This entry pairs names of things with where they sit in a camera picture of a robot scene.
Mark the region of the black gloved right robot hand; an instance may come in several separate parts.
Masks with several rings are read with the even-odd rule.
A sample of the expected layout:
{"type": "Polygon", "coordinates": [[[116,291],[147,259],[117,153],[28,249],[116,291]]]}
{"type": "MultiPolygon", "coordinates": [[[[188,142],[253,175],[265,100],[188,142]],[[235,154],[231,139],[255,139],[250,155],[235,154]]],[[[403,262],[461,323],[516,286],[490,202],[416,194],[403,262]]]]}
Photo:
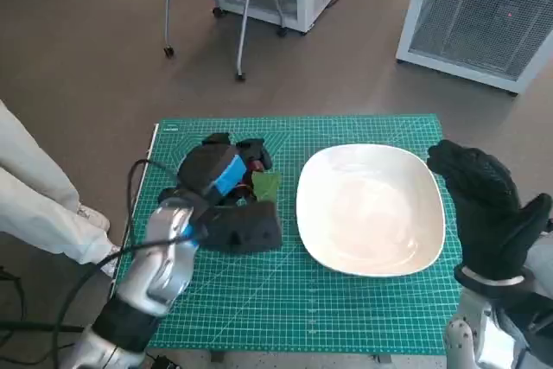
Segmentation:
{"type": "Polygon", "coordinates": [[[442,177],[454,202],[462,263],[493,281],[522,275],[529,249],[547,229],[552,197],[523,204],[510,170],[483,150],[441,140],[428,168],[442,177]]]}

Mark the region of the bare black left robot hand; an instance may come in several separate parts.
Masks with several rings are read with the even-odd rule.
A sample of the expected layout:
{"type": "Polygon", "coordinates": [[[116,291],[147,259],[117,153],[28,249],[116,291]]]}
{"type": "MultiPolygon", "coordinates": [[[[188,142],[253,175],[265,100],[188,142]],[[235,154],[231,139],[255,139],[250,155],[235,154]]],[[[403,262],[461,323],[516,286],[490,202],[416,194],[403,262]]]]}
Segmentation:
{"type": "Polygon", "coordinates": [[[272,166],[262,138],[232,143],[229,133],[213,133],[185,155],[177,172],[177,186],[161,191],[158,200],[192,193],[213,206],[253,202],[257,197],[252,175],[272,166]]]}

